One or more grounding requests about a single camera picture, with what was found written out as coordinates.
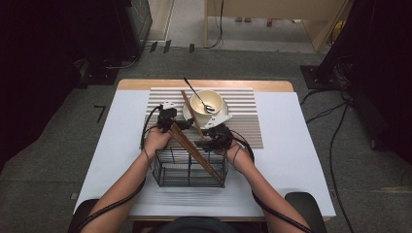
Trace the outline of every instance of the human arm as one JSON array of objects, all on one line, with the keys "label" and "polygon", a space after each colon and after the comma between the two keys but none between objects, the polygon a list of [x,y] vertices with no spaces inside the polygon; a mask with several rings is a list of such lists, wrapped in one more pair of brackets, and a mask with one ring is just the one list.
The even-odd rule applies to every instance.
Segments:
[{"label": "human arm", "polygon": [[[93,214],[134,192],[145,179],[150,164],[155,159],[155,150],[163,149],[170,139],[170,134],[161,133],[157,128],[150,130],[144,149],[133,161],[124,174],[104,193],[91,210]],[[99,216],[82,230],[82,233],[92,232],[119,232],[135,202],[132,198],[128,202]]]},{"label": "human arm", "polygon": [[[308,227],[307,222],[300,213],[272,187],[255,166],[247,150],[240,148],[235,140],[232,141],[230,148],[227,150],[227,159],[245,176],[253,193],[264,205]],[[263,210],[263,213],[272,232],[302,232],[265,210]]]}]

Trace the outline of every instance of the gray floor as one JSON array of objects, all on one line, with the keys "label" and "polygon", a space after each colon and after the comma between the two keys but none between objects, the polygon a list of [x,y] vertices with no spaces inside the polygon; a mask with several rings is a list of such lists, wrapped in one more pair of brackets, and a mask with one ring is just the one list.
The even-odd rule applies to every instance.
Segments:
[{"label": "gray floor", "polygon": [[[136,64],[120,71],[118,81],[182,76],[284,80],[292,83],[301,99],[308,89],[299,66],[318,65],[325,57],[323,53],[292,51],[292,45],[288,51],[197,48],[189,53],[189,43],[182,44],[186,46],[172,48],[168,53],[160,48],[152,53],[145,50]],[[115,85],[73,90],[41,138],[6,164],[0,179],[0,232],[67,229],[76,203],[72,194],[81,190],[109,110],[97,123],[100,109],[93,106],[110,107],[115,91]],[[337,91],[318,93],[307,99],[302,112],[306,118],[313,117],[341,102]],[[330,189],[328,147],[342,112],[340,108],[308,124]],[[356,232],[411,232],[412,192],[405,188],[412,185],[411,166],[390,151],[371,150],[361,119],[352,107],[333,145],[332,163],[343,205]],[[337,217],[326,223],[328,232],[349,232],[333,196],[332,200]],[[123,232],[129,229],[128,224]]]}]

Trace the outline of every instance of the wooden table edge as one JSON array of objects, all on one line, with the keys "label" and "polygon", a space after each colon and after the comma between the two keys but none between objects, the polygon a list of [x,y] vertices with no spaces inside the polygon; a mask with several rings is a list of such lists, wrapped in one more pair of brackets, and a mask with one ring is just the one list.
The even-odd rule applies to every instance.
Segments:
[{"label": "wooden table edge", "polygon": [[[288,81],[229,81],[229,80],[190,80],[197,87],[252,87],[261,92],[294,92]],[[181,80],[124,79],[118,84],[118,90],[150,90],[152,87],[187,86]]]}]

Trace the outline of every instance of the striped mat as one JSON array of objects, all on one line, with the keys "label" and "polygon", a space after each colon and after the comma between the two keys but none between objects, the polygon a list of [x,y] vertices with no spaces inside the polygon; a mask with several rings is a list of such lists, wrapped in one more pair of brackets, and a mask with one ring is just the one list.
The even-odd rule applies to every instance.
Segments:
[{"label": "striped mat", "polygon": [[[231,130],[238,132],[242,135],[252,149],[263,149],[263,141],[261,139],[260,127],[258,123],[258,110],[255,101],[254,91],[251,87],[213,87],[213,88],[196,88],[201,89],[213,89],[218,92],[226,105],[228,106],[228,112],[233,115],[231,119],[224,124]],[[185,87],[153,87],[149,95],[148,108],[146,110],[146,118],[149,116],[152,109],[159,104],[162,104],[165,100],[172,101],[177,105],[176,109],[178,115],[176,120],[184,119],[183,107],[185,100],[182,96],[181,90],[186,92],[188,99],[193,94],[189,88]],[[148,127],[154,125],[157,121],[158,111],[152,115]],[[193,128],[184,130],[185,135],[191,141],[199,141],[200,136],[196,129]],[[177,143],[171,143],[170,147],[177,147]]]}]

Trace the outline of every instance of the forearm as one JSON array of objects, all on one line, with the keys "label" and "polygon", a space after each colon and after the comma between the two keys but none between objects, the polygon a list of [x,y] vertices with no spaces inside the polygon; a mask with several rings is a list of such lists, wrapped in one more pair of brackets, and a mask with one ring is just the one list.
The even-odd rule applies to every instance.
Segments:
[{"label": "forearm", "polygon": [[[268,206],[270,209],[288,216],[289,218],[308,226],[300,213],[294,209],[266,180],[260,173],[255,164],[245,154],[239,154],[236,158],[236,168],[245,176],[252,191],[257,198]],[[283,221],[282,219],[273,216],[272,214],[263,211],[266,221],[269,224],[272,232],[301,232],[298,228]]]},{"label": "forearm", "polygon": [[[126,172],[124,172],[124,174],[99,199],[90,214],[116,203],[133,193],[146,177],[149,166],[150,163],[148,157],[142,151]],[[135,198],[132,198],[128,202],[99,216],[89,223],[82,232],[119,232],[127,219],[134,201]]]}]

